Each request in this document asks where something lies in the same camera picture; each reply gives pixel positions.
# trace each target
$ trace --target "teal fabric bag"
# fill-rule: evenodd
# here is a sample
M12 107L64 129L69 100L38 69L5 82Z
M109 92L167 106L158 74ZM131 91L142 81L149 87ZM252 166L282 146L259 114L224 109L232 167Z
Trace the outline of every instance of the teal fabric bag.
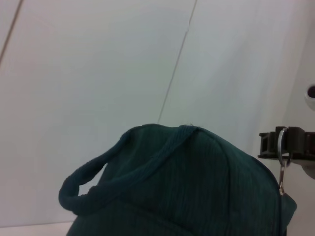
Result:
M185 125L129 130L64 181L59 201L78 216L68 236L283 236L296 210L258 160Z

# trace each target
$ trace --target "metal key ring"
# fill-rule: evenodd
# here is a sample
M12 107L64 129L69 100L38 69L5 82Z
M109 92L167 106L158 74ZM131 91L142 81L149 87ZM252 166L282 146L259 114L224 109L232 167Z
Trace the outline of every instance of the metal key ring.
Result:
M284 162L282 158L282 142L283 142L284 133L286 131L287 131L287 128L283 128L283 130L280 131L279 137L278 137L278 159L282 167L289 166L292 159L292 155L289 156L289 159L286 162Z

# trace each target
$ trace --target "white wall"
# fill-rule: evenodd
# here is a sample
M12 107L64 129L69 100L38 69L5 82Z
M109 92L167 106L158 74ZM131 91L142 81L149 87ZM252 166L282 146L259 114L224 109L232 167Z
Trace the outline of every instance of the white wall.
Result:
M286 106L306 11L300 0L199 0L160 123L203 126L257 155L258 132L282 120L284 111L276 122L264 116L289 76L277 90Z
M194 3L24 1L0 67L0 227L74 218L62 182L157 122Z
M304 93L315 83L315 25L307 38L295 84L283 119L285 126L299 126L315 131L315 112L305 103ZM292 164L285 173L285 190L297 202L298 208L290 224L290 235L314 235L315 180L302 168Z
M0 56L20 0L0 1Z

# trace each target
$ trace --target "green bag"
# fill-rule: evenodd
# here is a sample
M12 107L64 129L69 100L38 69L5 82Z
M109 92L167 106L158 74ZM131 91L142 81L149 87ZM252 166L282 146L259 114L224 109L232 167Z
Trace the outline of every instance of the green bag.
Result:
M283 236L296 210L258 160L185 125L129 130L64 181L59 201L78 215L68 236Z

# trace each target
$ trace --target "bag handle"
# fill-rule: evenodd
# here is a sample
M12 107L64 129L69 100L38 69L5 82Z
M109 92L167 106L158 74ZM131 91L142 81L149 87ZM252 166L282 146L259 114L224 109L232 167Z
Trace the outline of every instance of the bag handle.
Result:
M64 181L59 191L59 202L61 206L67 210L71 210L76 215L94 213L133 185L150 177L163 165L169 155L187 140L195 130L196 127L194 126L180 126L178 130L168 138L164 146L156 152L146 164L124 176L93 186L87 194L78 196L80 185L91 181L95 175L100 172L103 166L121 150L133 131L133 129L129 130L122 135L118 143L106 153L87 162Z

